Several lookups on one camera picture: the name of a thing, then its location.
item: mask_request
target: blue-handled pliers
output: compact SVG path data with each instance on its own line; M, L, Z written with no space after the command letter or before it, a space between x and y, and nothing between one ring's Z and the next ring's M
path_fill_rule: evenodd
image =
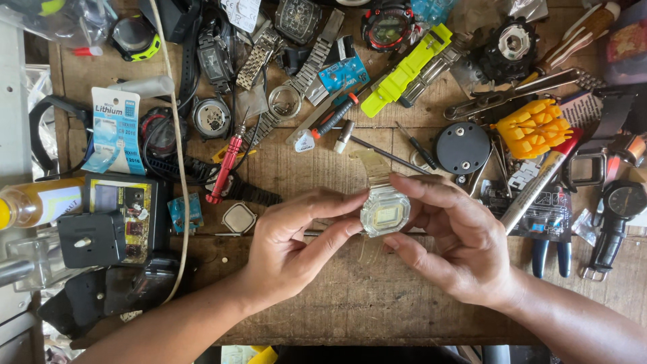
M533 239L532 245L532 274L537 278L543 278L543 265L546 263L548 252L548 240ZM571 243L557 243L557 262L560 267L560 275L568 278L571 275Z

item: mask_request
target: red and black watch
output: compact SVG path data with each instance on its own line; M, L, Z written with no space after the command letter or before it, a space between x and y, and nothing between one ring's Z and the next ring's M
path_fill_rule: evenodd
M390 52L411 37L414 26L411 5L402 1L376 1L362 17L362 38L368 49Z

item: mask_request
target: wooden surface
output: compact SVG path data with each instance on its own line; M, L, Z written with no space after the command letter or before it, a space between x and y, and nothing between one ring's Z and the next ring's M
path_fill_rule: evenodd
M117 1L121 16L137 11L133 0ZM550 0L550 18L537 24L541 35L540 56L558 42L571 23L583 10L579 0ZM388 55L366 50L359 34L358 19L363 11L346 10L343 34L352 34L356 49L370 75L381 70ZM174 76L177 76L181 48L169 45ZM101 57L75 57L70 50L56 46L50 48L54 92L78 102L91 105L92 86L105 87L111 78L144 78L164 72L162 55L144 62L123 62L118 53L104 47ZM597 47L592 45L577 52L562 68L573 65L584 67L597 74ZM274 62L268 71L268 90L287 79ZM558 90L568 95L576 87ZM206 82L199 88L200 97L213 95ZM379 148L408 159L412 147L395 130L395 121L411 128L411 133L426 147L428 139L449 122L442 116L443 110L466 99L449 73L443 74L418 100L415 107L404 109L399 104L386 106L375 118L369 119L359 108L353 108L347 118L356 121L353 135ZM162 105L154 99L142 101L140 115L150 107ZM349 143L345 152L332 152L337 132L318 141L309 152L297 154L285 145L285 138L293 127L304 120L313 110L304 101L297 120L286 122L274 130L256 148L239 173L243 179L266 190L281 194L284 199L296 196L315 186L326 186L342 192L354 192L367 186L364 167L348 158L348 153L359 148ZM57 111L56 130L59 153L65 168L74 166L82 156L85 135L76 119L68 119L64 112ZM225 145L224 141L202 142L191 130L187 154L203 161ZM395 171L414 174L412 170L392 164ZM486 178L496 179L494 163L487 165ZM202 192L193 188L192 192ZM574 214L584 207L593 207L597 192L581 188L573 196ZM205 226L199 234L226 232L221 224L222 215L234 201L220 205L202 202ZM264 207L248 203L256 214L262 215ZM323 229L325 222L314 224ZM432 238L421 238L428 249L433 249ZM614 263L615 269L603 283L582 280L578 273L591 254L591 246L578 237L573 238L573 273L568 279L558 274L555 246L551 246L546 263L545 280L581 293L586 297L609 306L630 319L647 326L647 248L640 237L630 236L623 244ZM251 238L193 237L189 243L188 256L199 263L193 277L185 284L196 290L215 282L247 262ZM531 243L521 238L509 238L512 264L527 271L530 269ZM179 249L181 240L174 238L172 247ZM445 344L529 344L538 340L526 329L504 315L479 306L460 304L440 289L413 274L399 257L382 255L374 266L359 266L357 239L351 239L317 278L297 297L277 304L236 325L225 334L218 344L293 344L293 345L445 345Z

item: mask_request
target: hand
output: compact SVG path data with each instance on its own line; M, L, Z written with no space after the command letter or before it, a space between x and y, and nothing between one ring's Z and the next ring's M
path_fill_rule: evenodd
M316 188L268 208L256 223L249 261L238 277L251 313L295 296L312 282L337 249L362 231L357 216L367 199L368 192L346 195ZM336 222L306 244L303 232L315 218Z
M391 184L411 201L409 223L435 239L439 255L428 253L402 233L386 235L411 268L455 299L491 308L507 305L520 294L510 267L503 225L482 204L447 178L390 176Z

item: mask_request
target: forearm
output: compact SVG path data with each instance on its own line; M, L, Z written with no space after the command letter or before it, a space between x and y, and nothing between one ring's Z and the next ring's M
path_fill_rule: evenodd
M145 313L86 350L74 364L189 364L254 311L232 276Z
M647 363L647 330L575 292L517 268L517 303L493 307L528 328L567 364Z

